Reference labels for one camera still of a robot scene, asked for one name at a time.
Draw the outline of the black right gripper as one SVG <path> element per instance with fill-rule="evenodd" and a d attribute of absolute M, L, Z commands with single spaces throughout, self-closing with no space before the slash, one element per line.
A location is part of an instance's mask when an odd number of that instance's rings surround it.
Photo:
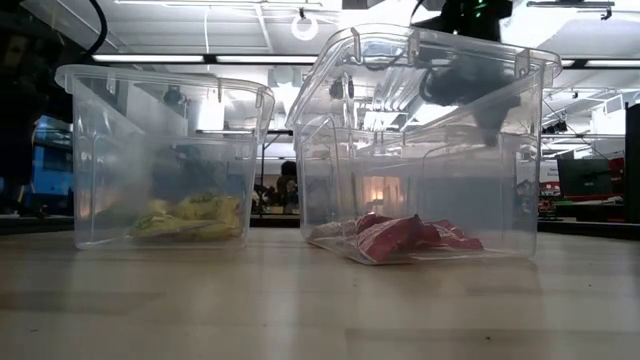
<path fill-rule="evenodd" d="M 426 103 L 439 106 L 466 105 L 500 90 L 515 79 L 513 58 L 454 55 L 419 55 L 418 65 L 425 69 L 419 95 Z M 495 146 L 504 121 L 519 97 L 503 97 L 500 104 L 477 109 L 473 118 L 486 146 Z"/>

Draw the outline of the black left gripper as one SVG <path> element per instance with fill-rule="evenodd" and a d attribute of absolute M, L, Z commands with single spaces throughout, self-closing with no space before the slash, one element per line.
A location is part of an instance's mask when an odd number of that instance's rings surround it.
<path fill-rule="evenodd" d="M 200 193 L 220 193 L 226 183 L 224 163 L 205 157 L 196 145 L 169 145 L 157 149 L 151 165 L 150 195 L 181 201 Z"/>

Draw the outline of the yellow candy bag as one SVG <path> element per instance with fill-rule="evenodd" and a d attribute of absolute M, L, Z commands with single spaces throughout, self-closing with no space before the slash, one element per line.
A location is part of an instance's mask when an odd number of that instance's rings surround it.
<path fill-rule="evenodd" d="M 205 192 L 186 197 L 170 208 L 168 213 L 183 220 L 215 220 L 236 224 L 240 210 L 237 197 Z"/>
<path fill-rule="evenodd" d="M 153 212 L 140 217 L 128 230 L 131 237 L 159 236 L 202 225 L 199 220 L 184 220 L 167 213 Z"/>
<path fill-rule="evenodd" d="M 240 237 L 243 233 L 243 228 L 239 225 L 224 222 L 208 222 L 187 229 L 185 233 L 195 241 L 220 241 Z"/>

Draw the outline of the red candy bag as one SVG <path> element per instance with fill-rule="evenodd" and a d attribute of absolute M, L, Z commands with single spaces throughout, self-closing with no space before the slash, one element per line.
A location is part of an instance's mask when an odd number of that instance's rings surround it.
<path fill-rule="evenodd" d="M 390 218 L 368 214 L 357 222 L 356 243 L 359 251 L 374 263 L 413 252 L 424 239 L 424 224 L 418 215 Z"/>
<path fill-rule="evenodd" d="M 440 242 L 448 248 L 469 251 L 484 250 L 484 246 L 478 238 L 468 237 L 448 220 L 425 222 L 425 225 L 434 227 L 438 231 Z"/>

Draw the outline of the person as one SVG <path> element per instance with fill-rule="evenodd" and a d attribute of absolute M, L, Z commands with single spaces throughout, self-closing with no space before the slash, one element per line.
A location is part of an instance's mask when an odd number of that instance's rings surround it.
<path fill-rule="evenodd" d="M 298 205 L 297 165 L 295 161 L 285 161 L 281 164 L 276 190 L 280 206 L 286 208 Z"/>

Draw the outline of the black computer monitor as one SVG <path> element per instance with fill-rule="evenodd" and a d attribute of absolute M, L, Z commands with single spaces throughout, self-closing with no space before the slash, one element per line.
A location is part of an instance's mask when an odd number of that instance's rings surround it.
<path fill-rule="evenodd" d="M 565 197 L 612 194 L 607 159 L 558 159 L 561 194 Z"/>

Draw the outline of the ceiling light strip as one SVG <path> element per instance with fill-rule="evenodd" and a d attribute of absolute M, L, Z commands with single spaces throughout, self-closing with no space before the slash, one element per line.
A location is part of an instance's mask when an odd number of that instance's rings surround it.
<path fill-rule="evenodd" d="M 564 69 L 640 69 L 640 60 L 634 59 L 565 59 L 562 61 Z"/>
<path fill-rule="evenodd" d="M 316 56 L 309 55 L 216 55 L 219 64 L 313 65 Z"/>
<path fill-rule="evenodd" d="M 157 55 L 157 54 L 96 54 L 96 62 L 104 63 L 203 63 L 202 55 Z"/>

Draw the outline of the black cabinet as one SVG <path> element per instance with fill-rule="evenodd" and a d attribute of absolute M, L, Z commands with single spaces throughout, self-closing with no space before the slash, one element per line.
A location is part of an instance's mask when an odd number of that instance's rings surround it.
<path fill-rule="evenodd" d="M 640 103 L 625 112 L 624 164 L 626 221 L 640 224 Z"/>

